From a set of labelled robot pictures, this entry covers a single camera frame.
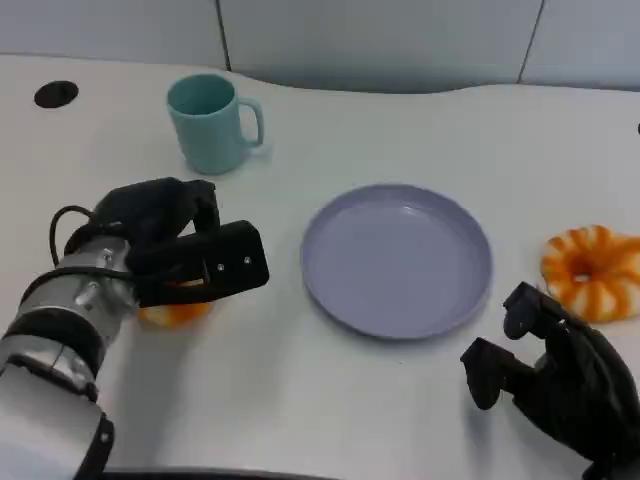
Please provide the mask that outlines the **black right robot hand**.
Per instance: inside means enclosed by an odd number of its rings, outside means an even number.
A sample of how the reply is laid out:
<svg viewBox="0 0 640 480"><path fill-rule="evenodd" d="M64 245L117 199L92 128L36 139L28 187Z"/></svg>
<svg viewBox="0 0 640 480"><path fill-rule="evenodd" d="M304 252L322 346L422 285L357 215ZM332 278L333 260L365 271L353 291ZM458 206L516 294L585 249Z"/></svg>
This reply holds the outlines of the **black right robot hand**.
<svg viewBox="0 0 640 480"><path fill-rule="evenodd" d="M596 329L522 282L503 303L504 333L532 334L544 354L527 365L510 351L476 338L460 361L481 410L501 393L539 430L589 461L585 479L639 476L639 393L630 369Z"/></svg>

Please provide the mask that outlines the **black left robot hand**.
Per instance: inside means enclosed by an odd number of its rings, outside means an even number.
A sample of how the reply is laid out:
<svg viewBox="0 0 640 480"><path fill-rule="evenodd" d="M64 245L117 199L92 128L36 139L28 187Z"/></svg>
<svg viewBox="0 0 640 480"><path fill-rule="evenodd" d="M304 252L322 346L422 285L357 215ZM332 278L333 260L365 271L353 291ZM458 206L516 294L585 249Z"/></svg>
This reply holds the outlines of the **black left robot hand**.
<svg viewBox="0 0 640 480"><path fill-rule="evenodd" d="M127 269L136 275L169 268L153 256L157 250L172 250L188 223L198 233L216 232L221 226L215 185L173 177L112 190L97 204L91 222L126 239Z"/></svg>

